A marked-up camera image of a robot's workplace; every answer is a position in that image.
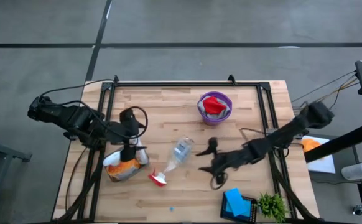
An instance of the green plant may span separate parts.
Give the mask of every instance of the green plant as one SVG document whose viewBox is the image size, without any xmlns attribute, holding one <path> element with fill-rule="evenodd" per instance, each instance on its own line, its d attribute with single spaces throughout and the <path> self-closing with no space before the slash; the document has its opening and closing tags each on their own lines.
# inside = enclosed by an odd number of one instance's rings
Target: green plant
<svg viewBox="0 0 362 224">
<path fill-rule="evenodd" d="M 284 222 L 286 213 L 289 212 L 286 210 L 286 204 L 279 194 L 273 196 L 267 193 L 261 194 L 258 205 L 264 217 L 273 218 L 277 223 Z"/>
</svg>

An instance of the purple bowl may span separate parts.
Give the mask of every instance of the purple bowl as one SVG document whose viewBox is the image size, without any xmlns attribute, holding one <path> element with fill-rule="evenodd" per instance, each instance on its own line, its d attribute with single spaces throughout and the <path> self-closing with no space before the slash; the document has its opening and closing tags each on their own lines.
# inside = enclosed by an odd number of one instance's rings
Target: purple bowl
<svg viewBox="0 0 362 224">
<path fill-rule="evenodd" d="M 231 113 L 232 113 L 232 101 L 226 95 L 224 95 L 223 93 L 217 92 L 217 91 L 210 91 L 208 93 L 205 93 L 202 97 L 200 97 L 199 102 L 201 102 L 202 99 L 204 99 L 204 97 L 206 97 L 206 96 L 214 96 L 214 97 L 216 97 L 218 99 L 223 100 L 228 105 L 228 107 L 230 108 L 230 112 L 225 117 L 223 117 L 221 119 L 211 119 L 211 118 L 208 118 L 204 113 L 202 113 L 200 111 L 200 109 L 198 108 L 199 113 L 202 116 L 203 122 L 205 124 L 212 125 L 212 126 L 218 125 L 222 121 L 226 120 L 231 115 Z"/>
</svg>

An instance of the concrete floor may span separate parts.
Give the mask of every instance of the concrete floor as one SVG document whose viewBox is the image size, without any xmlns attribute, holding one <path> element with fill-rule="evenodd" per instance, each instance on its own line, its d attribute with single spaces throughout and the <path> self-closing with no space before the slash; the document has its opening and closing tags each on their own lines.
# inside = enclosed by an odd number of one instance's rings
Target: concrete floor
<svg viewBox="0 0 362 224">
<path fill-rule="evenodd" d="M 0 43 L 95 42 L 105 2 L 0 0 Z M 115 0 L 103 42 L 362 42 L 362 0 Z M 92 51 L 0 49 L 0 142 L 34 154 L 28 164 L 11 167 L 0 223 L 50 219 L 69 142 L 60 128 L 26 113 L 43 91 L 82 84 Z M 101 49 L 93 80 L 115 74 L 121 80 L 224 80 L 233 74 L 238 80 L 286 80 L 294 99 L 354 70 L 357 60 L 362 48 Z M 337 136 L 361 126 L 357 89 L 340 93 L 332 124 L 314 132 Z M 80 95 L 81 89 L 51 96 L 62 102 Z M 313 188 L 322 218 L 362 223 L 350 212 L 359 203 L 355 185 Z"/>
</svg>

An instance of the red cloth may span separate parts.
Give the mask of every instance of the red cloth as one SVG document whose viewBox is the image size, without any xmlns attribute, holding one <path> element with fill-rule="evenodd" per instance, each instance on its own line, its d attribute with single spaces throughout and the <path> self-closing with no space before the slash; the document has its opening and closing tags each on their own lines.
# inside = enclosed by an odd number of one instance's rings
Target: red cloth
<svg viewBox="0 0 362 224">
<path fill-rule="evenodd" d="M 214 96 L 203 100 L 203 106 L 208 114 L 220 114 L 226 108 L 226 106 L 218 102 Z"/>
</svg>

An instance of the wooden table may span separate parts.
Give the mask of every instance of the wooden table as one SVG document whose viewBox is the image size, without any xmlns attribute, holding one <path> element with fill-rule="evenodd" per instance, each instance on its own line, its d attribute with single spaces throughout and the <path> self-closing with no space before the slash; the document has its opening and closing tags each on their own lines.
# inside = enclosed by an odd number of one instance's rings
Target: wooden table
<svg viewBox="0 0 362 224">
<path fill-rule="evenodd" d="M 293 117 L 292 105 L 285 81 L 269 81 L 276 108 L 279 126 Z M 82 101 L 97 108 L 101 83 L 85 87 Z M 220 91 L 233 101 L 231 116 L 219 126 L 207 126 L 197 110 L 197 101 L 208 91 Z M 110 181 L 106 171 L 102 173 L 100 196 L 98 198 L 96 222 L 226 222 L 220 218 L 221 199 L 224 190 L 239 188 L 252 198 L 260 193 L 274 193 L 269 161 L 266 157 L 254 165 L 240 167 L 238 171 L 227 169 L 230 175 L 220 190 L 210 188 L 210 174 L 198 170 L 209 166 L 212 156 L 196 157 L 195 154 L 207 148 L 210 137 L 218 137 L 218 149 L 231 151 L 241 149 L 245 142 L 239 129 L 262 130 L 258 96 L 252 87 L 117 87 L 111 115 L 118 121 L 119 112 L 130 106 L 143 107 L 149 117 L 149 127 L 142 136 L 147 146 L 150 166 L 122 183 Z M 144 122 L 142 113 L 135 111 L 139 121 Z M 248 138 L 260 138 L 260 134 L 245 131 Z M 162 169 L 170 149 L 179 137 L 191 137 L 196 145 L 187 163 L 167 174 L 167 185 L 160 188 L 147 178 L 154 168 Z M 119 146 L 107 145 L 106 154 Z M 70 145 L 53 218 L 65 213 L 65 192 L 73 166 L 84 147 L 74 141 Z M 86 167 L 87 153 L 79 163 L 70 187 L 69 204 L 80 193 Z M 312 185 L 306 168 L 303 151 L 299 145 L 290 147 L 287 166 L 293 191 L 301 202 L 315 216 L 319 217 Z M 87 198 L 86 211 L 90 209 L 92 190 Z M 257 221 L 266 221 L 258 215 Z"/>
</svg>

